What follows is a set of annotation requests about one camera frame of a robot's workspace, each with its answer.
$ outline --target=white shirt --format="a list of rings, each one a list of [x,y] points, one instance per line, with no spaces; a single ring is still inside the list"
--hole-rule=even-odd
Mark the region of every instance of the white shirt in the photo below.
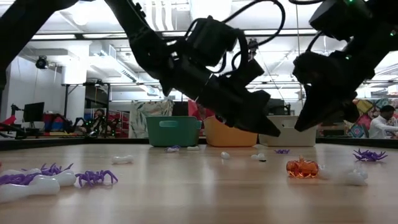
[[[369,138],[391,138],[390,136],[387,136],[386,131],[398,131],[398,127],[387,125],[387,120],[384,119],[382,116],[378,116],[377,118],[374,118],[371,122],[371,127],[369,128]]]

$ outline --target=orange plastic pumpkin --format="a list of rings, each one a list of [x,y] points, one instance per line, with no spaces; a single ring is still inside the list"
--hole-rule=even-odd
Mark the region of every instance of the orange plastic pumpkin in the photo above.
[[[305,161],[302,156],[298,161],[288,161],[286,171],[291,177],[312,178],[316,177],[319,171],[318,164],[314,161]]]

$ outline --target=teal plastic bin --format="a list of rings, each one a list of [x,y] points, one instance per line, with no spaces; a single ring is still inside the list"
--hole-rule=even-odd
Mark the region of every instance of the teal plastic bin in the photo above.
[[[194,116],[151,116],[146,119],[149,144],[155,147],[198,144],[201,121]]]

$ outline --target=table surface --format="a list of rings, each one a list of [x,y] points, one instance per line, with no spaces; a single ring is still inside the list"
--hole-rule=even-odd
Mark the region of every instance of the table surface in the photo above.
[[[346,186],[339,175],[355,165],[357,148],[319,144],[280,155],[265,146],[165,153],[148,145],[87,144],[0,152],[3,169],[74,163],[75,172],[109,169],[119,179],[0,204],[0,223],[397,223],[398,151],[387,149],[384,162],[362,163],[367,187]],[[222,160],[223,151],[231,159]],[[267,162],[250,158],[258,152]],[[133,164],[111,165],[113,156],[128,154]],[[335,175],[287,177],[286,162],[299,155]]]

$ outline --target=wooden table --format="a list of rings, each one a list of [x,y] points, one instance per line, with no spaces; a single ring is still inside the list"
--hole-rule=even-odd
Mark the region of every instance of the wooden table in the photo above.
[[[326,164],[336,173],[354,165],[357,147],[321,144],[276,154],[257,148],[212,148],[165,153],[148,145],[77,145],[0,152],[5,169],[43,163],[72,170],[109,169],[113,186],[67,187],[56,196],[37,196],[0,205],[0,223],[397,223],[398,151],[384,162],[367,163],[367,187],[336,179],[291,179],[288,160]],[[222,151],[231,159],[223,161]],[[251,160],[258,151],[267,162]],[[134,164],[113,166],[110,158],[132,154]]]

